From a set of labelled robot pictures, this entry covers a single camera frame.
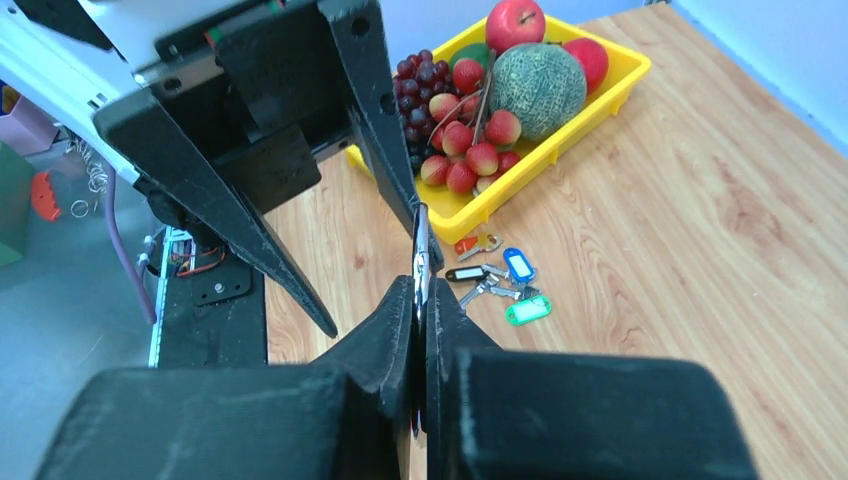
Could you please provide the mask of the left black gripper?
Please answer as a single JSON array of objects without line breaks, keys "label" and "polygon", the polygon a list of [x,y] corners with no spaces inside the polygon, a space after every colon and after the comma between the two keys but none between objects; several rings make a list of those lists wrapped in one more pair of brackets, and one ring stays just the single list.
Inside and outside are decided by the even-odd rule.
[{"label": "left black gripper", "polygon": [[444,256],[409,165],[377,1],[240,1],[156,39],[138,86],[82,112],[77,133],[125,160],[176,226],[208,226],[282,286],[327,336],[336,323],[263,214],[316,185],[354,145],[429,255]]}]

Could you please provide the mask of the removed keys with tags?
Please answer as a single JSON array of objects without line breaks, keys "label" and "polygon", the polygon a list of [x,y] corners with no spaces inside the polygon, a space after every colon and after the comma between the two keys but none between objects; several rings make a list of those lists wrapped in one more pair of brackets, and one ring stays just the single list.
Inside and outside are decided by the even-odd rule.
[{"label": "removed keys with tags", "polygon": [[540,320],[552,313],[551,301],[533,285],[538,270],[517,247],[504,247],[501,252],[504,264],[492,261],[449,269],[444,277],[452,283],[474,283],[460,300],[462,310],[483,294],[509,299],[504,318],[513,326]]}]

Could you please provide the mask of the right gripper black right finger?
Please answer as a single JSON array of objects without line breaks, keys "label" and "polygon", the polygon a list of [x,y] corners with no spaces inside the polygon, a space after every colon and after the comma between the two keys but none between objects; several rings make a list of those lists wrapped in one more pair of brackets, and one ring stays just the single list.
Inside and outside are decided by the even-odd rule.
[{"label": "right gripper black right finger", "polygon": [[717,379],[690,361],[499,347],[429,289],[431,479],[755,479]]}]

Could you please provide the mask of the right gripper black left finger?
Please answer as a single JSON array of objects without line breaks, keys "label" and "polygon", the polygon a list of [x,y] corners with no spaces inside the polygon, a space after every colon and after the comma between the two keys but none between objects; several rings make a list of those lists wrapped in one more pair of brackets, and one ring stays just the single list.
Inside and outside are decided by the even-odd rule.
[{"label": "right gripper black left finger", "polygon": [[405,479],[414,282],[312,362],[115,369],[79,392],[40,479]]}]

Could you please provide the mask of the silver keyring with keys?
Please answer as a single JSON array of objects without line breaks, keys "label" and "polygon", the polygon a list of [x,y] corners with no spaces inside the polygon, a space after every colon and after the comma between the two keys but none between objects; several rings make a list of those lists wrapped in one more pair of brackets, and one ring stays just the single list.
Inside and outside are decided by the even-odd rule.
[{"label": "silver keyring with keys", "polygon": [[422,430],[422,411],[426,393],[426,318],[430,283],[430,227],[428,207],[421,203],[415,214],[412,255],[414,317],[411,329],[411,427],[418,439]]}]

